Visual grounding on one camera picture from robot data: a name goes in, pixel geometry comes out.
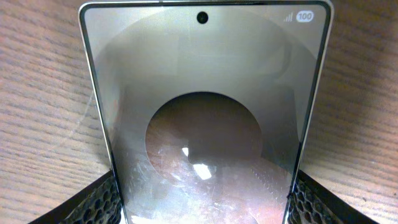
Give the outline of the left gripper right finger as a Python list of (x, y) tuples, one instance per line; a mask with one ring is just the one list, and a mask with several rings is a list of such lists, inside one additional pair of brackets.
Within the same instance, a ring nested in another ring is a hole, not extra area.
[(302, 170), (287, 196), (285, 222), (288, 224), (376, 224), (330, 192)]

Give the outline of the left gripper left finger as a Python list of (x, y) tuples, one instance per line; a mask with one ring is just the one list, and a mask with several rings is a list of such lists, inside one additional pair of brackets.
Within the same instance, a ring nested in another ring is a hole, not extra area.
[(118, 224), (122, 201), (112, 171), (30, 224)]

